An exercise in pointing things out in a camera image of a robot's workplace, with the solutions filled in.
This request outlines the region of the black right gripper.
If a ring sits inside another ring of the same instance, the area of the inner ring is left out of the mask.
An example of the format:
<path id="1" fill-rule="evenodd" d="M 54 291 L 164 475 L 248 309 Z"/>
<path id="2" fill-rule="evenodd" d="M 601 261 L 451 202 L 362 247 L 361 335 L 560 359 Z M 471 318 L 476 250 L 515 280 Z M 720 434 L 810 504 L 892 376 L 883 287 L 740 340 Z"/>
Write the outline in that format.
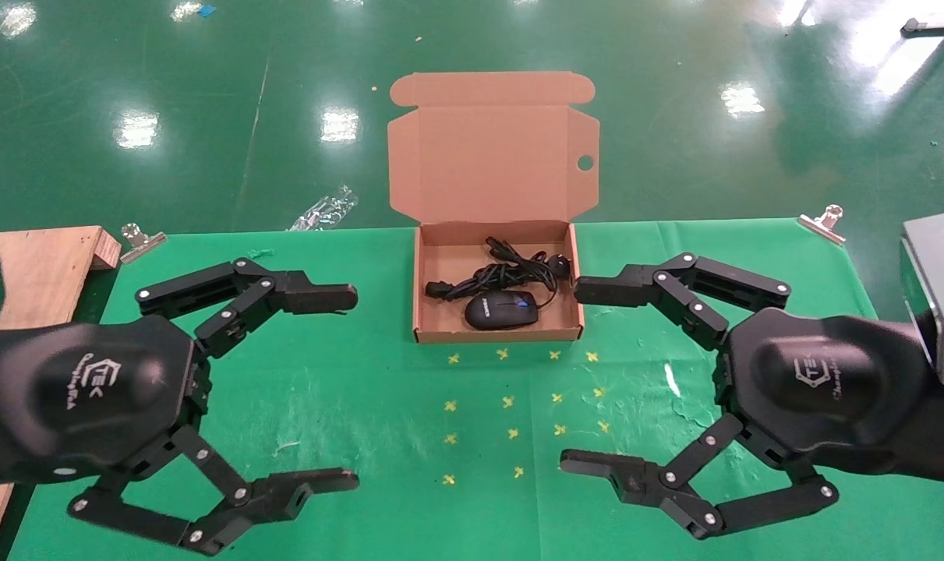
<path id="1" fill-rule="evenodd" d="M 621 503 L 659 509 L 697 540 L 832 506 L 839 491 L 813 465 L 944 482 L 944 384 L 913 324 L 760 310 L 721 345 L 719 405 L 725 415 L 665 465 L 562 450 L 561 469 L 606 479 Z M 790 485 L 717 505 L 700 496 L 693 478 L 736 440 Z"/>

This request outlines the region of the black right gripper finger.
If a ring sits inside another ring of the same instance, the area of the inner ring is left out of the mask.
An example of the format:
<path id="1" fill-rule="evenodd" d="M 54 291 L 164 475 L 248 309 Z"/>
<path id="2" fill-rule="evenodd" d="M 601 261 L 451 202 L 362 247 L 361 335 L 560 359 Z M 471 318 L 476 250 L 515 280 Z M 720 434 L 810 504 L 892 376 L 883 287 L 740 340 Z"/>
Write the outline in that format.
<path id="1" fill-rule="evenodd" d="M 784 281 L 689 252 L 661 265 L 627 265 L 615 277 L 575 280 L 576 302 L 612 308 L 651 305 L 703 349 L 720 348 L 729 330 L 728 320 L 704 298 L 760 312 L 785 309 L 790 295 Z"/>

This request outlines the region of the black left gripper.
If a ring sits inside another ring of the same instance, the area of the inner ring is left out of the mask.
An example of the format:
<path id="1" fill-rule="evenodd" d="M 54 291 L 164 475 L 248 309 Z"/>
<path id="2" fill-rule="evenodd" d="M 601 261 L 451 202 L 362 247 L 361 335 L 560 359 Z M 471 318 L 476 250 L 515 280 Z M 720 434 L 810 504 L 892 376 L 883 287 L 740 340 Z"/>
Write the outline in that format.
<path id="1" fill-rule="evenodd" d="M 161 316 L 0 330 L 0 484 L 148 477 L 209 387 L 195 341 Z"/>

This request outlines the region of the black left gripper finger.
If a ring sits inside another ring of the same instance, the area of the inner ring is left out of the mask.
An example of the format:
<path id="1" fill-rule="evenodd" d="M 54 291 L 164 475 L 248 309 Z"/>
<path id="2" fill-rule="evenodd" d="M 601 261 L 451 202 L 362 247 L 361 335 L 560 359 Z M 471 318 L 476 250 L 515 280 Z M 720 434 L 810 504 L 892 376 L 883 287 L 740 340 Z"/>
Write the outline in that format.
<path id="1" fill-rule="evenodd" d="M 222 494 L 222 500 L 208 514 L 189 521 L 130 505 L 122 494 L 132 477 L 112 472 L 98 477 L 94 485 L 70 501 L 69 517 L 203 556 L 216 556 L 254 526 L 294 520 L 316 494 L 347 492 L 360 485 L 359 476 L 342 467 L 272 473 L 247 482 L 190 425 L 173 432 L 168 443 Z"/>
<path id="2" fill-rule="evenodd" d="M 165 319 L 219 305 L 194 334 L 202 358 L 222 358 L 276 313 L 344 315 L 357 306 L 358 294 L 351 284 L 314 284 L 303 270 L 236 259 L 147 285 L 136 302 L 141 315 Z"/>

